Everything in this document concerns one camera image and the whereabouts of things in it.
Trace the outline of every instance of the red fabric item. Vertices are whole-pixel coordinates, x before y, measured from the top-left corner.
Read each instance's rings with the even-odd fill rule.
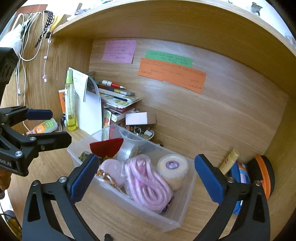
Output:
[[[91,152],[98,157],[114,157],[122,146],[123,138],[110,139],[107,141],[98,141],[89,144]]]

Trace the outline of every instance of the black chain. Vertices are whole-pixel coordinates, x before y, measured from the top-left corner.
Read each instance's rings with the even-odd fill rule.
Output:
[[[39,43],[41,42],[42,35],[44,36],[44,35],[46,34],[47,28],[51,25],[52,20],[53,20],[53,18],[54,18],[54,14],[53,14],[53,12],[48,11],[48,10],[45,10],[44,12],[45,12],[45,13],[48,13],[48,15],[47,15],[47,20],[46,20],[45,26],[44,26],[44,28],[43,28],[43,34],[41,34],[40,37],[39,37],[39,39],[37,40],[37,43],[36,43],[36,45],[35,45],[35,48],[37,48],[37,46],[38,46]]]

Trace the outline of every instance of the stack of books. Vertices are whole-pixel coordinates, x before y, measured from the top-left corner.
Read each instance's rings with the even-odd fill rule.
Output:
[[[112,123],[120,124],[125,116],[135,110],[135,105],[141,98],[135,97],[134,92],[124,89],[112,88],[98,84],[102,107],[103,127]]]

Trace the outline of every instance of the green sticky note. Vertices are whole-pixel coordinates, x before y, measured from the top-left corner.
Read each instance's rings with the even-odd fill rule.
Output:
[[[173,64],[179,64],[186,67],[192,67],[193,60],[190,58],[186,58],[183,56],[179,56],[176,54],[170,54],[170,53],[164,53],[164,52],[158,52],[158,51],[150,51],[147,50],[145,58],[155,59],[155,60],[161,60],[165,62],[170,62]]]

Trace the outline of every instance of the pink compact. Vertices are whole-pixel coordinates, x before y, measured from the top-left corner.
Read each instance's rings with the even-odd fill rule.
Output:
[[[103,170],[105,173],[108,173],[112,178],[114,178],[116,185],[121,188],[126,181],[126,177],[121,174],[123,164],[123,162],[115,159],[107,159],[103,161],[99,169]]]

